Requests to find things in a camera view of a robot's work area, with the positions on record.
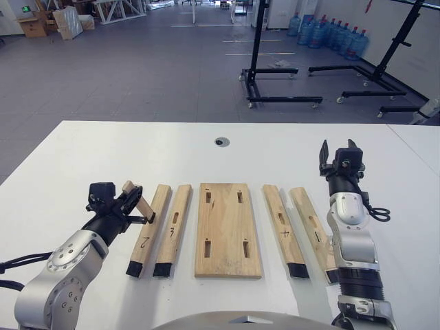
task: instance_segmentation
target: wooden board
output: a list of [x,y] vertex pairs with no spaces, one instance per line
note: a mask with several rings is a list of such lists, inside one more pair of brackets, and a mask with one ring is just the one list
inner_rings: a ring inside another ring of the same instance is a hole
[[247,184],[201,184],[195,276],[261,277]]
[[319,266],[329,283],[336,283],[338,281],[338,271],[336,269],[333,248],[325,234],[324,228],[322,228],[322,224],[318,215],[316,215],[307,192],[303,187],[293,188],[290,190],[290,196],[295,203],[302,224],[315,251]]
[[287,216],[278,188],[265,184],[263,192],[266,197],[272,223],[274,224],[275,235],[278,237],[281,252],[286,262],[291,277],[309,278],[307,268],[301,253],[294,229]]
[[164,237],[162,239],[159,254],[153,276],[168,277],[171,273],[171,266],[175,263],[180,239],[184,231],[184,222],[188,201],[191,194],[191,185],[185,184],[177,189],[173,207],[168,214],[168,222]]
[[146,223],[142,226],[135,247],[133,248],[126,274],[138,278],[142,277],[145,265],[150,259],[151,250],[153,249],[157,233],[161,227],[162,219],[165,217],[165,208],[170,196],[170,186],[163,184],[157,186],[156,193],[151,202],[151,208],[155,213],[153,223]]

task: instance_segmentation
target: black cable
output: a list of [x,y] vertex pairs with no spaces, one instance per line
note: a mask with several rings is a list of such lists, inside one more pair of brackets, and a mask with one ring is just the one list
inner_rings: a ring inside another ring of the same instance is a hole
[[[20,267],[24,265],[29,265],[30,263],[38,263],[39,261],[47,260],[51,254],[52,252],[28,254],[27,256],[20,256],[19,258],[6,261],[5,263],[0,263],[0,274],[5,274],[5,271],[10,268]],[[25,286],[13,280],[0,280],[0,287],[21,291]]]
[[30,263],[37,263],[39,261],[47,260],[52,252],[28,254],[27,256],[21,256],[15,258],[5,263],[0,263],[0,274],[5,274],[5,271],[10,268],[20,267],[24,265],[29,265]]
[[371,215],[371,217],[375,220],[378,220],[380,222],[388,222],[391,220],[390,217],[390,210],[387,208],[374,208],[370,205],[369,201],[365,199],[364,194],[362,193],[362,190],[359,188],[358,183],[356,180],[354,180],[352,177],[349,177],[346,175],[346,178],[353,184],[357,190],[357,193],[362,198],[362,203],[364,204],[365,208],[368,210],[368,213]]
[[23,284],[15,282],[13,280],[0,280],[0,287],[5,287],[6,289],[12,289],[21,291],[25,287]]

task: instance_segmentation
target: wooden stick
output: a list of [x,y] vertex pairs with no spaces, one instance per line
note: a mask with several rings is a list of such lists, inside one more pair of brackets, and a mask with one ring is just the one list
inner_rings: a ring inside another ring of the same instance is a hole
[[309,278],[303,254],[296,240],[294,229],[287,216],[278,188],[273,185],[265,184],[263,186],[263,192],[266,197],[267,205],[269,206],[270,215],[284,256],[284,261],[289,268],[290,276]]
[[[126,194],[131,192],[132,189],[135,188],[135,185],[130,180],[125,182],[125,184],[122,186],[122,191]],[[145,198],[142,196],[140,197],[139,203],[137,203],[136,208],[139,210],[140,214],[146,217],[147,222],[153,223],[155,213],[153,209],[149,206],[149,204],[146,202]]]
[[156,260],[153,276],[168,277],[171,273],[171,266],[176,261],[177,250],[179,249],[182,237],[186,208],[191,193],[191,185],[179,186],[174,198],[173,208],[169,212],[168,223],[164,238],[160,245],[159,254]]
[[144,273],[145,265],[150,259],[151,250],[156,240],[157,232],[164,218],[165,207],[171,196],[171,187],[160,184],[157,186],[151,207],[155,211],[153,223],[146,223],[140,230],[133,252],[131,253],[129,267],[126,274],[141,278]]
[[333,249],[309,196],[307,196],[307,192],[303,187],[293,188],[290,190],[290,196],[295,203],[307,236],[313,246],[319,266],[329,283],[336,283],[338,281],[338,270],[336,269]]

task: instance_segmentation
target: handwritten number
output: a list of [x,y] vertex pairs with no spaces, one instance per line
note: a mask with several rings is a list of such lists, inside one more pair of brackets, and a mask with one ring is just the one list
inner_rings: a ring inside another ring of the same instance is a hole
[[143,249],[145,248],[146,242],[150,239],[149,237],[144,237],[145,241],[142,242],[142,244],[140,245],[140,248]]
[[288,237],[290,232],[286,232],[286,227],[284,227],[284,232],[281,232],[284,235],[284,238]]

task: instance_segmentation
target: water bottle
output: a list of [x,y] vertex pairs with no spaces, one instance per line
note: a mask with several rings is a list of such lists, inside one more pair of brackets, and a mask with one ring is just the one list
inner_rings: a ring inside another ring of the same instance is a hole
[[331,48],[331,46],[335,43],[336,36],[338,35],[338,32],[342,29],[341,23],[342,23],[342,21],[338,21],[338,24],[334,25],[333,29],[330,30],[329,36],[327,37],[327,40],[325,41],[326,47]]
[[365,30],[362,30],[362,33],[351,41],[350,47],[346,50],[345,58],[352,61],[359,60],[368,43],[369,39],[365,36]]
[[309,48],[321,48],[324,43],[324,37],[327,33],[327,20],[325,19],[325,15],[319,21],[319,24],[315,26],[313,32],[311,34]]
[[333,31],[333,29],[335,28],[335,20],[336,19],[332,19],[330,24],[327,24],[327,31],[325,32],[325,36],[324,36],[324,42],[322,43],[323,45],[325,45],[327,43],[327,41],[329,40],[330,34]]
[[295,13],[290,19],[289,29],[287,31],[288,36],[298,36],[298,30],[300,29],[301,19],[298,16],[298,13]]
[[349,31],[349,24],[345,23],[344,27],[338,31],[338,34],[336,35],[335,42],[331,46],[332,50],[339,50],[341,48],[342,43],[345,40],[345,36],[350,33]]
[[315,27],[315,23],[313,16],[309,18],[308,22],[302,22],[300,32],[298,34],[297,44],[308,45],[314,27]]
[[351,45],[351,41],[353,41],[354,39],[356,39],[359,36],[358,34],[358,27],[355,26],[355,28],[353,29],[352,33],[348,33],[345,36],[344,41],[341,44],[341,47],[339,49],[338,54],[345,56],[347,54],[347,50]]

